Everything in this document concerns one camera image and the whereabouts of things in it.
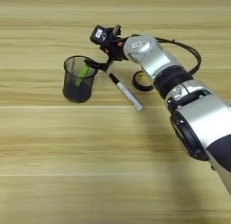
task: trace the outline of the red component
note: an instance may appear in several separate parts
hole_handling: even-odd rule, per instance
[[[119,42],[119,43],[117,44],[117,46],[118,46],[118,47],[122,47],[122,46],[123,46],[123,43],[122,43],[122,42]]]

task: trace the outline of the white marker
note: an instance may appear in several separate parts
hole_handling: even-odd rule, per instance
[[[109,77],[111,80],[119,87],[122,93],[132,102],[138,111],[143,109],[142,104],[135,98],[135,96],[126,88],[126,86],[119,81],[119,79],[113,74],[110,73]]]

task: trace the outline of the black cable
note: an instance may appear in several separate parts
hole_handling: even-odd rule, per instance
[[[177,45],[177,46],[180,46],[181,48],[189,51],[196,59],[197,59],[197,62],[198,64],[189,71],[189,73],[191,75],[194,75],[198,70],[199,70],[199,67],[200,67],[200,64],[202,62],[202,59],[201,59],[201,56],[199,54],[199,52],[194,49],[193,47],[191,46],[188,46],[184,43],[181,43],[181,42],[176,42],[175,40],[167,40],[167,39],[163,39],[163,38],[158,38],[158,37],[155,37],[156,40],[159,42],[159,43],[170,43],[170,44],[174,44],[174,45]]]

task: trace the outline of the black ring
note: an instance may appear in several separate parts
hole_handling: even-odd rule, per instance
[[[139,84],[137,81],[136,81],[136,76],[137,74],[139,73],[143,73],[141,70],[140,71],[137,71],[134,76],[133,76],[133,84],[134,84],[134,87],[138,90],[141,90],[141,91],[151,91],[154,89],[154,86],[153,85],[150,85],[150,86],[144,86],[144,85],[141,85]]]

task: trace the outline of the wooden table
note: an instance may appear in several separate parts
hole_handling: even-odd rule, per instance
[[[103,72],[92,98],[62,95],[66,58],[106,56],[95,25],[194,46],[196,79],[231,102],[231,0],[0,0],[1,224],[227,224],[231,200],[208,163],[180,147],[156,91],[132,85],[139,66],[113,65],[144,104],[137,112]],[[165,46],[189,70],[195,61]]]

